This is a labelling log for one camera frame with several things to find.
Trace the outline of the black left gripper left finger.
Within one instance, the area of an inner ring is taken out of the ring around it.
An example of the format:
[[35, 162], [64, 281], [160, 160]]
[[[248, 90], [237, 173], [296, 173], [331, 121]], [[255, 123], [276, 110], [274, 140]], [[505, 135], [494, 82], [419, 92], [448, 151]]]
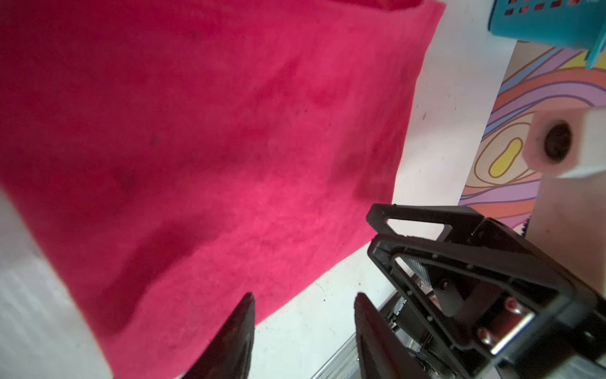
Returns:
[[246, 293], [183, 379], [246, 379], [252, 363], [256, 300]]

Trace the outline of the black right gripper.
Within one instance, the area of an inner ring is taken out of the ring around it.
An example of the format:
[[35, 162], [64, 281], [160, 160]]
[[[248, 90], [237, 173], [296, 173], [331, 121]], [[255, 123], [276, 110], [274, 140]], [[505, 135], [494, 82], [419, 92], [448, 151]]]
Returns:
[[[389, 220], [443, 225], [431, 240]], [[373, 205], [369, 257], [404, 300], [396, 325], [443, 378], [603, 378], [605, 301], [527, 239], [466, 206]]]

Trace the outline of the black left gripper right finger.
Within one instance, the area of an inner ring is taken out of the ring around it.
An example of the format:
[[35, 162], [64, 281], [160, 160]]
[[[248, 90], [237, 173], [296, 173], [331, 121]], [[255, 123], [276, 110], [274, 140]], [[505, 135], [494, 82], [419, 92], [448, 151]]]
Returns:
[[364, 293], [354, 301], [354, 319], [362, 378], [426, 378], [423, 367], [401, 344]]

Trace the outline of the magenta t shirt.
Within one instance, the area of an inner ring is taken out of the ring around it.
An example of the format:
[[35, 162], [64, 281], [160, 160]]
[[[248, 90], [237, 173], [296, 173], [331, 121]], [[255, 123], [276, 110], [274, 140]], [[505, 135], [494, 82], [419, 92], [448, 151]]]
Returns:
[[438, 1], [4, 1], [1, 186], [117, 378], [372, 238]]

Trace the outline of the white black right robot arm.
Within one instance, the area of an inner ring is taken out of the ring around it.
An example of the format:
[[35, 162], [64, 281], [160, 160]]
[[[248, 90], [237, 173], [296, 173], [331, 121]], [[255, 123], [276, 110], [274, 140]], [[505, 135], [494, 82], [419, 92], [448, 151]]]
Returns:
[[464, 206], [374, 205], [369, 257], [406, 347], [364, 295], [364, 378], [603, 378], [605, 177], [543, 178], [525, 235]]

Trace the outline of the teal plastic basket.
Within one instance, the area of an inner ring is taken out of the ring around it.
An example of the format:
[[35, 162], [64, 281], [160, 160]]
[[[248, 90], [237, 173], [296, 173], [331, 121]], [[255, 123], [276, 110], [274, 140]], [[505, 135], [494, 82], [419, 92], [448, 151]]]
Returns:
[[489, 18], [494, 36], [587, 51], [593, 68], [605, 50], [605, 0], [496, 0]]

